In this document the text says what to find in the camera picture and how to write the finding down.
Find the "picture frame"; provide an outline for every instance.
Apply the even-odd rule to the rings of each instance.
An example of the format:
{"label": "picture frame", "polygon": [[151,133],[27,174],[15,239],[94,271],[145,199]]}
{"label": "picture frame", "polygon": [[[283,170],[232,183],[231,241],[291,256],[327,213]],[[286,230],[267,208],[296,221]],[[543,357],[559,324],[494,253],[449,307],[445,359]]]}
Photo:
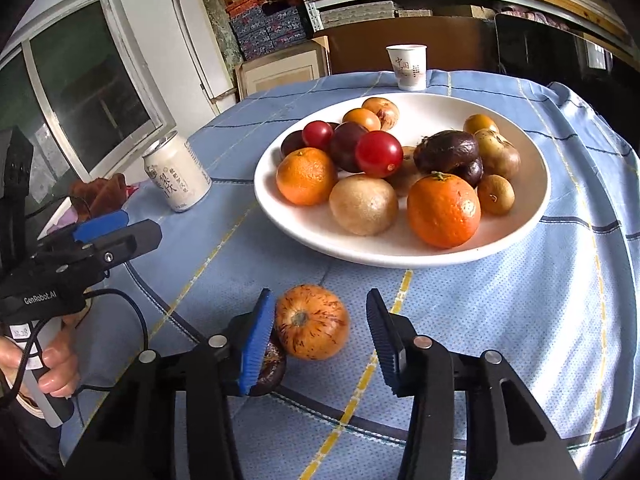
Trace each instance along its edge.
{"label": "picture frame", "polygon": [[331,75],[326,36],[313,38],[235,67],[240,100],[276,86]]}

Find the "white paper cup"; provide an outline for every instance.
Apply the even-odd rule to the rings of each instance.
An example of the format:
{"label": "white paper cup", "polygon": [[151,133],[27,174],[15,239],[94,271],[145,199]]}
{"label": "white paper cup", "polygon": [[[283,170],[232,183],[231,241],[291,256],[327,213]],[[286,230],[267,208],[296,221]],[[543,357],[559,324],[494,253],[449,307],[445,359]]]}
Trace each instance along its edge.
{"label": "white paper cup", "polygon": [[386,51],[399,89],[417,91],[427,88],[426,45],[392,45]]}

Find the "window glass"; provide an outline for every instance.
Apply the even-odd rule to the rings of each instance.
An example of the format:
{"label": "window glass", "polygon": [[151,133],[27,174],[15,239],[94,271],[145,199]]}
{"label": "window glass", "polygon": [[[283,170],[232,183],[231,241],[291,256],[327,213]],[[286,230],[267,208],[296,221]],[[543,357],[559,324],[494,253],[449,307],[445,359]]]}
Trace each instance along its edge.
{"label": "window glass", "polygon": [[100,2],[47,27],[31,40],[31,50],[49,103],[87,171],[150,121]]}
{"label": "window glass", "polygon": [[[12,126],[18,126],[33,145],[30,196],[26,200],[26,212],[30,213],[54,196],[68,193],[78,176],[49,131],[21,52],[0,69],[0,129]],[[54,211],[52,206],[51,210],[28,221],[28,239],[37,237]]]}

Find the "table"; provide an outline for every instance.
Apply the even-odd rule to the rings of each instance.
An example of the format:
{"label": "table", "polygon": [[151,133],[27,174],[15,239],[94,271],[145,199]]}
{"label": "table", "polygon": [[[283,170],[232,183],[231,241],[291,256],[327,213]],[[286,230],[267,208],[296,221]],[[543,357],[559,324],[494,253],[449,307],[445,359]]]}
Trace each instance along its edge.
{"label": "table", "polygon": [[[579,96],[477,72],[428,74],[426,92],[492,108],[540,147],[552,195],[539,225],[499,254],[439,269],[380,269],[335,260],[288,238],[255,202],[255,165],[285,128],[325,106],[395,92],[392,73],[352,73],[253,94],[190,141],[213,178],[207,197],[174,214],[151,183],[126,204],[131,222],[162,227],[160,247],[112,270],[104,286],[138,302],[151,348],[188,350],[250,310],[264,286],[320,283],[350,311],[347,346],[324,362],[290,358],[282,386],[231,399],[247,480],[395,478],[412,399],[396,399],[372,354],[367,291],[449,350],[504,353],[565,440],[586,480],[599,478],[640,415],[638,157]],[[82,381],[113,384],[142,345],[133,311],[100,298],[78,330]],[[103,394],[79,396],[62,431],[68,456]],[[465,415],[456,397],[452,478],[463,477]],[[184,404],[178,403],[178,418]],[[178,472],[186,470],[181,449]]]}

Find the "cherry tomato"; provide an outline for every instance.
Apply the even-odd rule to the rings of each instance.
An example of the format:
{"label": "cherry tomato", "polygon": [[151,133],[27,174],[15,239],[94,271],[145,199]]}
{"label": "cherry tomato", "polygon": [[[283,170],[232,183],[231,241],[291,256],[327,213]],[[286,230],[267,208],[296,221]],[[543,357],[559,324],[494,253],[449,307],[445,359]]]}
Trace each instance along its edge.
{"label": "cherry tomato", "polygon": [[356,145],[356,162],[367,175],[385,178],[402,165],[402,146],[387,132],[369,132]]}
{"label": "cherry tomato", "polygon": [[302,129],[302,140],[310,148],[327,150],[334,134],[334,129],[324,121],[311,121]]}

